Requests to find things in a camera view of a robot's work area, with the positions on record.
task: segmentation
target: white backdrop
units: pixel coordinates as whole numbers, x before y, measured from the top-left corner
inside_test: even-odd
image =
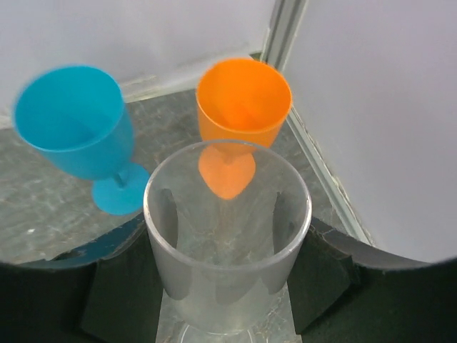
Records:
[[[274,0],[17,0],[0,9],[0,112],[37,73],[92,64],[126,95],[261,50]]]
[[[285,75],[376,245],[457,256],[457,1],[308,0]]]

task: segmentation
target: blue glass stem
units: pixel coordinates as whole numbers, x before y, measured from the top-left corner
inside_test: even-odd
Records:
[[[126,184],[123,181],[123,179],[121,178],[121,175],[115,174],[113,176],[113,179],[114,179],[114,181],[116,182],[116,184],[118,185],[119,188],[124,188],[125,187]]]

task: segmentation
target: clear cup rim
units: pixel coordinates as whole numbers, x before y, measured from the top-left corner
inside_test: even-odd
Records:
[[[282,161],[298,178],[298,182],[302,186],[303,192],[305,194],[306,198],[306,209],[305,209],[305,214],[304,214],[304,219],[303,222],[301,223],[301,227],[296,234],[296,236],[287,244],[281,251],[275,253],[273,256],[266,257],[265,259],[262,259],[257,262],[253,262],[250,264],[240,264],[236,266],[218,266],[215,264],[210,264],[207,262],[202,262],[202,261],[197,261],[195,259],[192,259],[191,257],[186,256],[182,252],[178,251],[177,249],[173,248],[167,241],[162,237],[158,229],[156,228],[156,225],[154,224],[154,221],[151,217],[151,212],[149,211],[149,203],[148,203],[148,197],[149,197],[149,189],[151,188],[151,185],[156,177],[156,175],[161,171],[161,169],[166,166],[172,159],[175,159],[177,156],[180,154],[185,153],[186,151],[196,149],[200,146],[207,146],[209,144],[217,144],[217,143],[237,143],[237,144],[243,144],[243,145],[248,145],[252,146],[253,148],[256,148],[258,150],[264,151],[267,154],[271,154],[275,156],[278,160]],[[247,141],[241,141],[238,139],[214,139],[214,140],[208,140],[208,141],[200,141],[198,143],[194,143],[188,146],[185,146],[182,149],[179,149],[178,151],[174,152],[170,156],[168,156],[166,159],[164,159],[154,170],[152,173],[151,177],[148,180],[148,183],[146,185],[146,189],[144,191],[144,201],[143,201],[143,209],[144,209],[144,218],[146,221],[146,226],[148,229],[148,232],[152,235],[152,238],[156,240],[156,242],[160,245],[160,247],[169,255],[171,255],[174,259],[189,265],[190,267],[200,267],[202,269],[209,269],[212,271],[216,272],[252,272],[252,271],[258,271],[265,269],[271,265],[277,264],[280,261],[283,261],[287,256],[292,254],[292,252],[297,249],[297,247],[303,242],[306,233],[310,227],[311,224],[311,213],[312,213],[312,203],[311,203],[311,195],[309,193],[308,187],[306,186],[305,181],[299,174],[299,172],[286,160],[284,159],[281,155],[277,154],[276,152],[264,147],[260,146],[257,144],[253,144]]]

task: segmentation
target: cup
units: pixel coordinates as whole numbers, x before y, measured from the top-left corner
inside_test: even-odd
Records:
[[[19,136],[57,168],[93,180],[97,207],[114,215],[141,208],[149,173],[130,161],[134,128],[119,85],[91,66],[42,74],[20,93]]]
[[[209,188],[199,169],[208,148],[226,144],[252,151],[256,164],[249,185],[229,200]],[[224,175],[220,164],[207,167],[215,178]],[[144,215],[164,288],[187,323],[179,342],[253,342],[249,329],[286,283],[308,230],[311,198],[298,172],[271,150],[203,141],[157,167]]]
[[[201,78],[196,98],[202,140],[239,139],[265,147],[273,144],[292,105],[292,93],[283,76],[253,59],[227,59],[214,65]],[[201,175],[213,192],[233,199],[243,191],[255,174],[252,149],[213,145],[201,155]],[[237,159],[243,161],[233,164]],[[211,183],[204,166],[215,163],[226,165],[221,171],[231,179],[231,192]]]

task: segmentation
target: floor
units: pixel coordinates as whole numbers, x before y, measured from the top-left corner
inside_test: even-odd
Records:
[[[200,140],[195,91],[129,104],[136,127],[134,161],[152,172],[168,155]],[[311,192],[313,215],[343,229],[317,176],[287,124],[272,149],[289,160]],[[12,129],[0,130],[0,260],[24,263],[51,259],[126,222],[91,201],[91,183],[54,168],[25,145]],[[183,322],[165,297],[157,342],[176,342]],[[255,328],[258,342],[300,342],[293,333],[287,289]]]

